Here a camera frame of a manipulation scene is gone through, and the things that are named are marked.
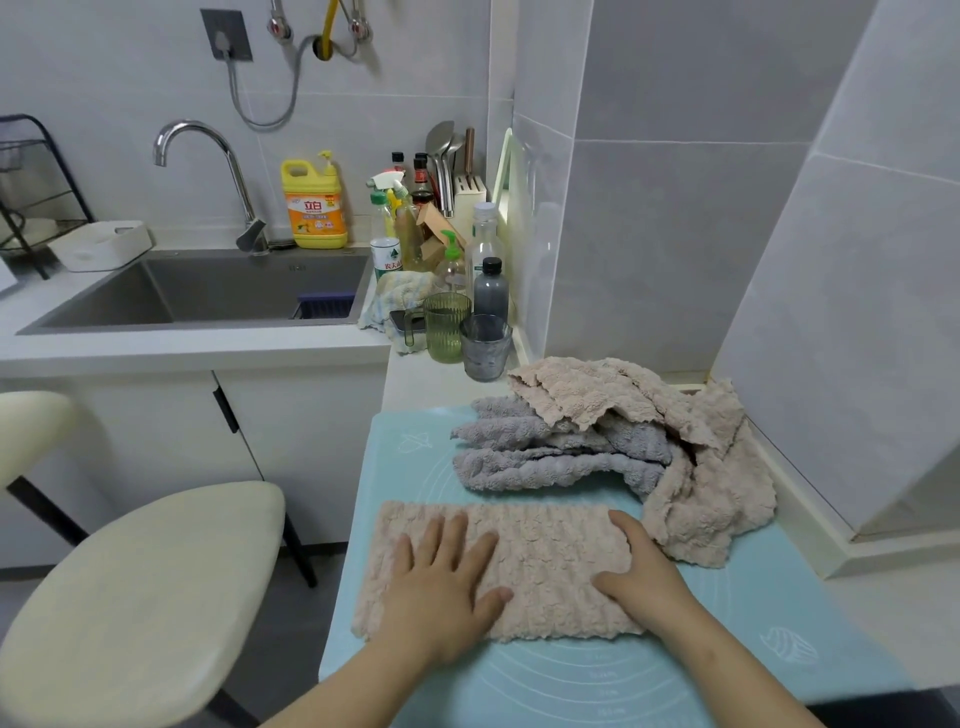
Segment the folded beige towel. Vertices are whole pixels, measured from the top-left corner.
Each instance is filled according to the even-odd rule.
[[[590,584],[598,571],[626,571],[630,547],[603,505],[401,503],[380,508],[370,558],[353,615],[353,634],[368,639],[383,615],[396,539],[420,542],[430,519],[466,511],[467,548],[490,530],[500,535],[477,589],[510,587],[514,598],[490,632],[500,642],[542,637],[606,637],[640,629],[623,610]]]
[[[614,410],[686,443],[673,447],[643,504],[643,525],[671,557],[722,567],[734,536],[773,519],[773,479],[729,380],[691,397],[628,361],[550,356],[510,372],[510,385],[550,426],[570,421],[583,430]]]

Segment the stainless steel sink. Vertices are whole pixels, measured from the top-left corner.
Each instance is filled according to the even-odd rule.
[[[155,251],[19,333],[355,324],[370,252]],[[299,318],[301,295],[354,295],[346,318]]]

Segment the black cabinet handle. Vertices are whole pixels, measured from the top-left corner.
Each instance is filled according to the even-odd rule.
[[[227,427],[229,427],[230,432],[235,435],[240,431],[240,423],[237,422],[236,415],[233,414],[230,403],[227,401],[227,395],[224,394],[223,387],[217,387],[215,390],[213,390],[213,399],[215,399],[217,404],[220,405],[220,411],[224,413],[224,419],[227,421]]]

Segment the yellow dish soap bottle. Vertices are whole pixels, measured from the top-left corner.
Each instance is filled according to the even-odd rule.
[[[290,227],[301,248],[343,248],[347,245],[343,187],[330,161],[333,153],[324,149],[318,156],[326,159],[323,172],[306,159],[286,159],[280,165]]]

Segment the person's left hand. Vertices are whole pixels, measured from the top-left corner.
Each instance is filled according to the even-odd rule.
[[[407,650],[431,668],[449,665],[490,631],[514,593],[497,587],[474,600],[497,535],[485,533],[463,553],[466,535],[467,514],[458,513],[445,525],[431,521],[416,552],[409,536],[400,537],[373,642]]]

